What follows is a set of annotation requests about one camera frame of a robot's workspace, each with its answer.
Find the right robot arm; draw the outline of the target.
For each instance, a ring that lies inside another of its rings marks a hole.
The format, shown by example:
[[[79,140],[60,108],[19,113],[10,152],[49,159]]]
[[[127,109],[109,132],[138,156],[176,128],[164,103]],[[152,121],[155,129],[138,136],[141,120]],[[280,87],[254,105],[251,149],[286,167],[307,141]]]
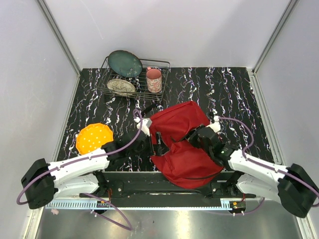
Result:
[[[292,215],[305,218],[311,208],[319,204],[319,188],[309,174],[298,164],[276,165],[245,154],[223,143],[213,126],[199,126],[183,140],[200,148],[218,166],[239,173],[226,185],[231,197],[253,194],[280,203]]]

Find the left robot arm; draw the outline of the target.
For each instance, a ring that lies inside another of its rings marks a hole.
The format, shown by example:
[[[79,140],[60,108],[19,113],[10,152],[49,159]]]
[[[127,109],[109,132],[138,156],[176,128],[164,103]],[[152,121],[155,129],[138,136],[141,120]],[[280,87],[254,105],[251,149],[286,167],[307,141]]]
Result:
[[[161,173],[116,172],[133,156],[150,156],[157,149],[141,132],[127,134],[96,149],[64,161],[36,160],[21,179],[22,192],[17,204],[30,209],[47,206],[53,200],[96,199],[107,207],[107,198],[120,208],[156,208],[164,203],[157,196],[172,194],[172,186]]]

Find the red student backpack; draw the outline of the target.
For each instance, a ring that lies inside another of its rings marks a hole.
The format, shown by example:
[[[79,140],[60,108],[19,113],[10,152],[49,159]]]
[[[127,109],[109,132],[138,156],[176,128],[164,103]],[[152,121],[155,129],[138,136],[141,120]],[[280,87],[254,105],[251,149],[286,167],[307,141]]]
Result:
[[[195,189],[209,183],[222,167],[215,164],[201,148],[192,146],[182,138],[192,129],[210,120],[194,101],[189,101],[162,110],[150,117],[152,143],[159,132],[168,152],[162,156],[151,156],[156,168],[169,182],[184,189]]]

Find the dark wire dish rack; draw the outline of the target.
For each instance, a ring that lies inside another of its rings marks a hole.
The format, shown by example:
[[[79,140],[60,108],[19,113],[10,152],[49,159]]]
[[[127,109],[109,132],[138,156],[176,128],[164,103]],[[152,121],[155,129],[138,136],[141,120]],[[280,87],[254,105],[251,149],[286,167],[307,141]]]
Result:
[[[151,60],[151,59],[141,59],[141,63],[143,64],[143,70],[139,76],[135,78],[123,77],[118,75],[114,72],[109,64],[108,64],[108,57],[105,58],[101,68],[100,68],[100,79],[98,81],[97,89],[102,92],[104,95],[108,96],[118,96],[122,97],[107,88],[107,82],[111,79],[122,79],[132,83],[135,88],[136,92],[130,96],[125,96],[128,98],[134,99],[143,99],[149,101],[156,101],[160,102],[163,100],[165,90],[167,88],[167,78],[170,73],[170,63],[168,61],[161,61],[161,60]],[[147,67],[156,68],[161,70],[162,74],[162,89],[159,93],[151,93],[147,87],[147,78],[146,72]]]

